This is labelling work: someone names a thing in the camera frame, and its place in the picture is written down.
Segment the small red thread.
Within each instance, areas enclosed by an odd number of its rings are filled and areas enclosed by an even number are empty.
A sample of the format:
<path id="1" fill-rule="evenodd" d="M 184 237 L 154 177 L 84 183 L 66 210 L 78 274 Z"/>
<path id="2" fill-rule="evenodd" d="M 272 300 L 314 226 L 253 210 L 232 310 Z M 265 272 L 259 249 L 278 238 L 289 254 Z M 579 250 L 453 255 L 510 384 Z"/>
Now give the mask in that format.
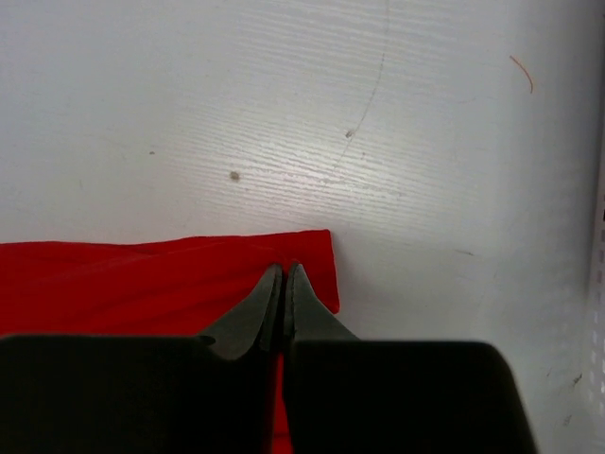
<path id="1" fill-rule="evenodd" d="M 529 87 L 529 93 L 533 94 L 534 92 L 534 80 L 532 75 L 528 72 L 528 70 L 526 69 L 526 67 L 513 55 L 509 55 L 509 59 L 519 68 L 519 70 L 524 74 L 524 76 L 527 79 L 528 82 L 528 87 Z"/>

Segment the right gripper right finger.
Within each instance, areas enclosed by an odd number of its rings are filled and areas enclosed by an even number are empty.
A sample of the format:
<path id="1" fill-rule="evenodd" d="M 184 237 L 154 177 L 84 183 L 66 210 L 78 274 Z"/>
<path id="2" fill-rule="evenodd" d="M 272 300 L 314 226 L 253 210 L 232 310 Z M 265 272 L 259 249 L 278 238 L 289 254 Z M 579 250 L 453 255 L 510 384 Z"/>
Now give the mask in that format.
<path id="1" fill-rule="evenodd" d="M 480 341 L 361 340 L 304 268 L 285 288 L 284 402 L 297 453 L 533 453 L 508 363 Z"/>

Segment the red t-shirt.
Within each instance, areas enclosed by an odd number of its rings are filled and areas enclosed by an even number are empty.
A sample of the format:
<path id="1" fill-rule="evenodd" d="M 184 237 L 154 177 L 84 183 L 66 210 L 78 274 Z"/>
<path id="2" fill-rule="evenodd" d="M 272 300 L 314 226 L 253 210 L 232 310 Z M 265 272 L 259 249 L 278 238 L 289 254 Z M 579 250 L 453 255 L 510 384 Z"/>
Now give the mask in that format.
<path id="1" fill-rule="evenodd" d="M 14 335 L 194 336 L 243 301 L 265 271 L 301 265 L 320 301 L 338 312 L 328 231 L 195 236 L 133 245 L 5 243 L 1 247 L 1 341 Z M 281 397 L 280 306 L 270 452 L 290 451 Z"/>

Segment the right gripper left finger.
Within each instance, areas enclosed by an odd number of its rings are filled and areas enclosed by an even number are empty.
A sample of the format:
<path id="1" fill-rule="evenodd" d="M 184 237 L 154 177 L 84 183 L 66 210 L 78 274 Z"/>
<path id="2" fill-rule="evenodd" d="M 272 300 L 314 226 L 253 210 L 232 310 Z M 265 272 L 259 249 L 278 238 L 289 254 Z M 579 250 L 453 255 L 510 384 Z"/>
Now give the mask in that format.
<path id="1" fill-rule="evenodd" d="M 194 336 L 1 341 L 5 453 L 268 453 L 282 269 Z"/>

